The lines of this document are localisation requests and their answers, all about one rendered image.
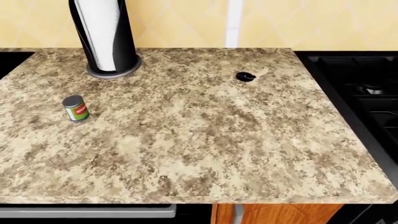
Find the black paper towel holder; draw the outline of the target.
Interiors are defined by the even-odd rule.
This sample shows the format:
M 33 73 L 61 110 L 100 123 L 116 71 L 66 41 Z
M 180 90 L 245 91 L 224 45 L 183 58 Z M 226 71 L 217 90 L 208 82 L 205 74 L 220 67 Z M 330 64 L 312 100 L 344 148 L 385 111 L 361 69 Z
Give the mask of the black paper towel holder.
M 87 72 L 95 78 L 103 80 L 121 78 L 135 72 L 141 66 L 142 60 L 137 55 L 136 48 L 134 46 L 126 0 L 118 0 L 118 5 L 120 9 L 120 17 L 113 42 L 113 59 L 116 69 L 110 72 L 105 72 L 98 69 L 95 64 L 74 0 L 68 0 L 70 14 L 88 61 L 86 66 Z

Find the green and red labelled can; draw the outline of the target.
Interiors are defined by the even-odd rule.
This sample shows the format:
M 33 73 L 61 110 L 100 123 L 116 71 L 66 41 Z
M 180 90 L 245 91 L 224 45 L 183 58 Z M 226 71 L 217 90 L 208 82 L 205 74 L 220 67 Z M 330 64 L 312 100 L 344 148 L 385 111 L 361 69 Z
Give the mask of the green and red labelled can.
M 89 117 L 89 111 L 80 95 L 68 96 L 62 101 L 62 105 L 70 120 L 74 123 L 82 122 Z

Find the white paper towel roll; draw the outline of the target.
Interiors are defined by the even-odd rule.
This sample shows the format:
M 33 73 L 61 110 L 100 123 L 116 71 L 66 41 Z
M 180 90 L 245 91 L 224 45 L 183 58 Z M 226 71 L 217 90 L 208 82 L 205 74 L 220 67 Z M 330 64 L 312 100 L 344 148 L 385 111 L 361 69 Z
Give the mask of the white paper towel roll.
M 116 69 L 113 42 L 120 17 L 118 0 L 74 0 L 88 39 L 88 46 L 98 69 Z

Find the black dishwasher front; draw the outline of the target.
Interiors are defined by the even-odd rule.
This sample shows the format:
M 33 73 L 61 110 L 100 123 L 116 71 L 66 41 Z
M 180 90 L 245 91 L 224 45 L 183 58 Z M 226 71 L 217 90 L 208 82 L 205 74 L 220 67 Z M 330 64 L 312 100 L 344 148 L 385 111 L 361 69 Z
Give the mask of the black dishwasher front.
M 160 204 L 6 204 L 10 205 L 166 205 Z M 174 218 L 0 218 L 0 224 L 210 224 L 212 205 L 174 204 L 177 211 Z

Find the black gas stove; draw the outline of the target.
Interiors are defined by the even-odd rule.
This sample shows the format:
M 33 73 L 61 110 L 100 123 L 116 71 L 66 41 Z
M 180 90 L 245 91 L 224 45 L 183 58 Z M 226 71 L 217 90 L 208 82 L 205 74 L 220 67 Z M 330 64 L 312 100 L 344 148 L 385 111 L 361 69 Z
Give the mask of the black gas stove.
M 398 50 L 295 54 L 398 188 Z

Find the black sink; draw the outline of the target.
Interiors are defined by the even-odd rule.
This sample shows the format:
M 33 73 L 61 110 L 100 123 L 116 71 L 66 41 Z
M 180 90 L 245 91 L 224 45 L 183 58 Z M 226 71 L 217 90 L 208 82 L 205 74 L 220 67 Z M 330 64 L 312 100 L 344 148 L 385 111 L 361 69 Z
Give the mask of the black sink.
M 35 52 L 0 52 L 0 80 Z

